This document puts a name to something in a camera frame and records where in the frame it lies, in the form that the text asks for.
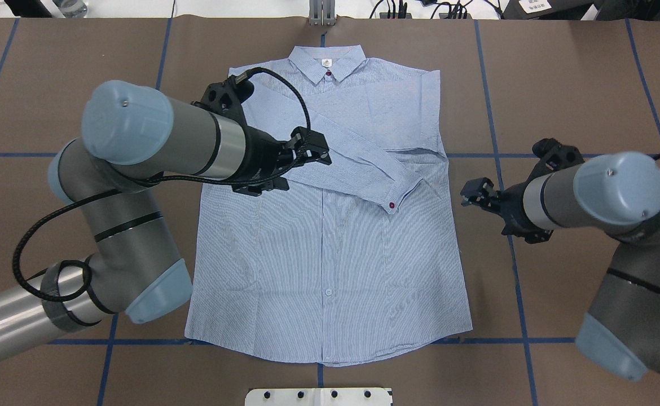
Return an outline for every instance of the brown table surface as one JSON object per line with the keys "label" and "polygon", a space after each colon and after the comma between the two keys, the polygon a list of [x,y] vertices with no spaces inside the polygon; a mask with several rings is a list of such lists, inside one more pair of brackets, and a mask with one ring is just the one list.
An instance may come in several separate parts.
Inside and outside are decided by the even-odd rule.
{"label": "brown table surface", "polygon": [[[573,344],[613,241],[569,230],[529,246],[459,199],[471,178],[524,180],[530,148],[544,137],[589,156],[660,152],[660,23],[340,18],[325,33],[299,17],[0,20],[0,291],[14,285],[21,234],[61,206],[47,165],[79,135],[98,84],[121,79],[196,100],[229,67],[322,43],[441,70],[441,132],[475,330],[390,360],[325,368],[190,344],[186,305],[145,325],[122,314],[1,362],[0,404],[240,405],[250,388],[315,386],[391,387],[398,406],[660,404],[660,375],[629,383]],[[172,183],[156,192],[190,268],[199,190]],[[82,216],[70,213],[37,234],[23,267],[30,274],[94,251]]]}

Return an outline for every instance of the shirt collar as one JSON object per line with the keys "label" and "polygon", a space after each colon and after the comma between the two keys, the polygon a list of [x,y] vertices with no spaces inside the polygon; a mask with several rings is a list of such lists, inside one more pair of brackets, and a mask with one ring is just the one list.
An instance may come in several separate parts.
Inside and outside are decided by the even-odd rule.
{"label": "shirt collar", "polygon": [[[328,48],[296,46],[288,59],[310,82],[317,85],[328,71],[341,82],[366,61],[366,54],[359,45]],[[317,59],[333,59],[332,67],[323,67]]]}

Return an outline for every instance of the clear plastic bottle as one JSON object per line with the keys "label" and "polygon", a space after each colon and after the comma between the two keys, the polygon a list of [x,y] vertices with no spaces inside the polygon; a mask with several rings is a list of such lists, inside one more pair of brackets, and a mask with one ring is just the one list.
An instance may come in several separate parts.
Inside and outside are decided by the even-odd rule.
{"label": "clear plastic bottle", "polygon": [[52,0],[66,18],[82,18],[87,15],[87,5],[82,0]]}

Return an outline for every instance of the light blue plastic cover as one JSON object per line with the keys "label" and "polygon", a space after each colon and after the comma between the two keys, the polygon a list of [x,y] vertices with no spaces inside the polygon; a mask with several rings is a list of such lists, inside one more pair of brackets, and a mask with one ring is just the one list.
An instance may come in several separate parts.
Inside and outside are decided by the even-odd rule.
{"label": "light blue plastic cover", "polygon": [[62,149],[59,151],[57,155],[54,155],[54,159],[52,159],[52,162],[49,163],[49,169],[47,170],[47,182],[49,182],[49,189],[52,190],[52,193],[54,193],[54,196],[57,196],[60,198],[60,200],[64,201],[67,205],[71,205],[74,203],[69,196],[67,196],[67,193],[64,192],[64,189],[61,187],[61,182],[59,182],[59,160],[61,160],[61,155],[64,154],[64,150],[69,147],[72,142],[75,140],[72,139],[72,141],[67,142],[67,144],[62,147]]}
{"label": "light blue plastic cover", "polygon": [[159,90],[110,80],[85,106],[82,141],[92,155],[112,164],[139,164],[162,148],[173,121],[170,100]]}
{"label": "light blue plastic cover", "polygon": [[630,226],[660,211],[660,167],[640,152],[594,157],[575,173],[573,193],[594,218]]}
{"label": "light blue plastic cover", "polygon": [[137,296],[124,311],[135,324],[147,323],[182,306],[192,296],[192,282],[180,259]]}
{"label": "light blue plastic cover", "polygon": [[638,381],[648,368],[595,317],[586,313],[575,346],[601,367],[629,381]]}

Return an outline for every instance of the light blue dress shirt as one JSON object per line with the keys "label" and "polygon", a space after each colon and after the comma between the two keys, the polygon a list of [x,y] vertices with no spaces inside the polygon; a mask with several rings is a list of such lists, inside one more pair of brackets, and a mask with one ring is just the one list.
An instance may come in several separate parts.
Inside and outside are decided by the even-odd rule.
{"label": "light blue dress shirt", "polygon": [[[472,329],[438,130],[440,72],[351,46],[296,47],[230,74],[254,66],[297,87],[333,164],[293,169],[291,190],[260,197],[204,186],[185,335],[341,367]],[[252,82],[250,126],[282,140],[304,125],[283,84]]]}

